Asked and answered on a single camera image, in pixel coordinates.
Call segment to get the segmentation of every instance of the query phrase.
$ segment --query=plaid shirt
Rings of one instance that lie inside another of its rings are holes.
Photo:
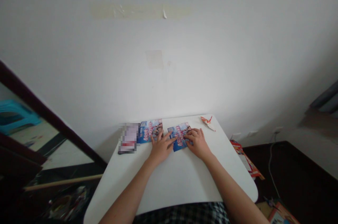
[[[133,223],[226,223],[223,202],[205,202],[166,207],[135,217]]]

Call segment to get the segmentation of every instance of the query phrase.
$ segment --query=card packaging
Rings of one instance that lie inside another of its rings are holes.
[[[143,121],[140,124],[139,137],[137,143],[143,144],[151,142],[150,135],[153,136],[154,140],[157,140],[158,133],[163,129],[162,119],[155,119],[150,121]]]
[[[179,124],[176,127],[168,128],[168,132],[171,133],[170,138],[175,138],[177,136],[177,140],[173,143],[174,144],[174,152],[176,152],[176,151],[178,151],[182,148],[186,148],[187,142],[191,142],[190,140],[183,138],[183,136],[191,130],[192,129],[187,122]]]

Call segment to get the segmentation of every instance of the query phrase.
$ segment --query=paper crane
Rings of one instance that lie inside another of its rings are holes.
[[[212,116],[211,116],[210,120],[208,120],[204,117],[201,117],[201,119],[202,119],[203,123],[205,123],[211,130],[216,131],[214,126],[211,124]]]

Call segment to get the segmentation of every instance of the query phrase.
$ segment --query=wooden stick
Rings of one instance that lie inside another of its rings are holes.
[[[51,183],[44,183],[44,184],[41,184],[41,185],[27,186],[27,187],[24,187],[24,190],[25,191],[34,191],[34,190],[37,190],[37,189],[43,189],[43,188],[48,188],[48,187],[57,186],[57,185],[65,185],[65,184],[68,184],[68,183],[76,183],[76,182],[83,182],[83,181],[88,181],[88,180],[99,179],[102,176],[103,176],[103,174],[100,174],[100,175],[93,175],[93,176],[85,176],[85,177],[81,177],[81,178],[67,179],[67,180],[51,182]]]

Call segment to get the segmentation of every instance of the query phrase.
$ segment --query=card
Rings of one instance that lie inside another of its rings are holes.
[[[168,132],[171,132],[170,138],[175,138],[177,136],[177,140],[173,143],[174,144],[174,152],[187,147],[187,141],[190,142],[190,140],[183,138],[185,134],[187,134],[189,131],[191,131],[190,125],[186,123],[182,123],[177,125],[176,127],[170,127],[168,128]]]
[[[157,140],[158,133],[162,129],[162,119],[141,122],[137,143],[142,144],[151,142],[150,135],[154,137],[154,140]]]
[[[121,135],[118,154],[130,154],[136,151],[139,123],[129,124]]]

